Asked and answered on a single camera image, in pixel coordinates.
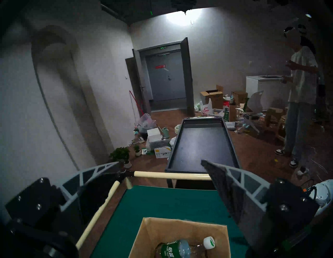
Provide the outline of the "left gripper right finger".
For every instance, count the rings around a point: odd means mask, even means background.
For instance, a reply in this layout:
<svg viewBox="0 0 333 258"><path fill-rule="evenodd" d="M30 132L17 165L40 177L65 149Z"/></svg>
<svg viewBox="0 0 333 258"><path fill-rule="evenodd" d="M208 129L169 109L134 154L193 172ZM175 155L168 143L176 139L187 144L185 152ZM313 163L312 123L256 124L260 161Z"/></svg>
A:
<svg viewBox="0 0 333 258"><path fill-rule="evenodd" d="M252 172L201 160L251 248L274 248L308 226L319 209L309 193L285 179L268 183Z"/></svg>

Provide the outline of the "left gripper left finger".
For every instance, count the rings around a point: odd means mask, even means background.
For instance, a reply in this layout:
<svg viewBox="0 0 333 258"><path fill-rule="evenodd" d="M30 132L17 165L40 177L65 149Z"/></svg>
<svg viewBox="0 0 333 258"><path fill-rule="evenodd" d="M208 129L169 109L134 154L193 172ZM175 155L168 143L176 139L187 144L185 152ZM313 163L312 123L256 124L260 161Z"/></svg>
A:
<svg viewBox="0 0 333 258"><path fill-rule="evenodd" d="M5 208L12 220L80 238L120 173L120 163L112 162L77 171L57 183L41 177L12 198Z"/></svg>

